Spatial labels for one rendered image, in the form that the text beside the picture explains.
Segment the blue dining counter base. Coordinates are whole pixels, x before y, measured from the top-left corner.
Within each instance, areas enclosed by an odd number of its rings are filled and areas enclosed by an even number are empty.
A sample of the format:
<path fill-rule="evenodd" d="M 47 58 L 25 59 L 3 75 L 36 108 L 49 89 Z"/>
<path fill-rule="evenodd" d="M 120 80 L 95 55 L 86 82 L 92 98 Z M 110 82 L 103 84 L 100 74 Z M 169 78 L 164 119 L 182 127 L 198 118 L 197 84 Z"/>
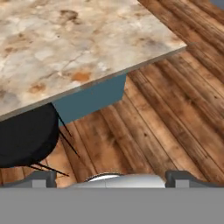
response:
<path fill-rule="evenodd" d="M 120 101 L 123 98 L 125 81 L 125 74 L 118 75 L 77 93 L 62 97 L 52 104 L 59 112 L 63 122 L 70 123 Z"/>

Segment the white round object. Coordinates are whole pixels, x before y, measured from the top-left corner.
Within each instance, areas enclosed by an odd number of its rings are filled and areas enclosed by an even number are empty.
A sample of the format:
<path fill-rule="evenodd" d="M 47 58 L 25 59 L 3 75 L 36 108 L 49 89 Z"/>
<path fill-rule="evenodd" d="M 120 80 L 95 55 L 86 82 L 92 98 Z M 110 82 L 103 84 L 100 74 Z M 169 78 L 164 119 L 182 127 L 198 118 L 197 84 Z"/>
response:
<path fill-rule="evenodd" d="M 157 175 L 101 173 L 94 175 L 82 183 L 74 184 L 74 188 L 165 188 L 165 182 Z"/>

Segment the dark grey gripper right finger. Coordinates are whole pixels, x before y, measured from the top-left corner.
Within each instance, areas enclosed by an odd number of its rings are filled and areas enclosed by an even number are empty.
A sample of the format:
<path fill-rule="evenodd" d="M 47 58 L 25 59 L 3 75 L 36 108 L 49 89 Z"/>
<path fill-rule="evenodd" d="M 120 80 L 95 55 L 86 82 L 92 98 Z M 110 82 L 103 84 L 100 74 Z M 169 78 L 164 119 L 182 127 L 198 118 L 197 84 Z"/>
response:
<path fill-rule="evenodd" d="M 199 180 L 189 171 L 167 171 L 165 178 L 165 186 L 170 188 L 219 187 L 215 183 Z"/>

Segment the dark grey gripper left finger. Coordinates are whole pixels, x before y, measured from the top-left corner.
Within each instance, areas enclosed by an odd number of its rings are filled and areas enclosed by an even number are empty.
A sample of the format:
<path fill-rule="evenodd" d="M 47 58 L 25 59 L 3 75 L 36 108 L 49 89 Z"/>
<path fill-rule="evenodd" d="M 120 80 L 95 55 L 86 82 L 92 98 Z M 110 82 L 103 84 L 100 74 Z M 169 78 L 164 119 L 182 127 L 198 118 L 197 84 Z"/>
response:
<path fill-rule="evenodd" d="M 55 171 L 34 171 L 26 178 L 6 183 L 3 188 L 55 188 Z"/>

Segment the grey-blue cabinet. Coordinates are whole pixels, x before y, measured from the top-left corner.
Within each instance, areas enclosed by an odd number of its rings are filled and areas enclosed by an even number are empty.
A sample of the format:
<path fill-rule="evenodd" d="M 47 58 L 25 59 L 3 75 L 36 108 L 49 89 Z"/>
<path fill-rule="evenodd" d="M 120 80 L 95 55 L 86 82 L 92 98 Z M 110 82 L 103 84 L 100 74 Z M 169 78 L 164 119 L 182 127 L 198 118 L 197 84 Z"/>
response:
<path fill-rule="evenodd" d="M 210 0 L 211 3 L 215 6 L 217 6 L 218 8 L 224 10 L 224 0 Z"/>

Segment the black round stool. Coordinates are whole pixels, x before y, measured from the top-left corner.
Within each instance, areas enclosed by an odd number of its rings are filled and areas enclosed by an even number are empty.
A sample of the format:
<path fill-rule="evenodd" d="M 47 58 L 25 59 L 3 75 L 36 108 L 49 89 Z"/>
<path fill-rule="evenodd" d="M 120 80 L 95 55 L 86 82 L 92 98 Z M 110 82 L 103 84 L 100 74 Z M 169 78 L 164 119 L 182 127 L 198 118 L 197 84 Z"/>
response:
<path fill-rule="evenodd" d="M 47 103 L 41 107 L 13 116 L 0 122 L 0 168 L 37 165 L 66 175 L 41 164 L 54 150 L 62 136 L 76 155 L 78 152 L 69 143 L 59 128 L 63 123 L 56 108 Z"/>

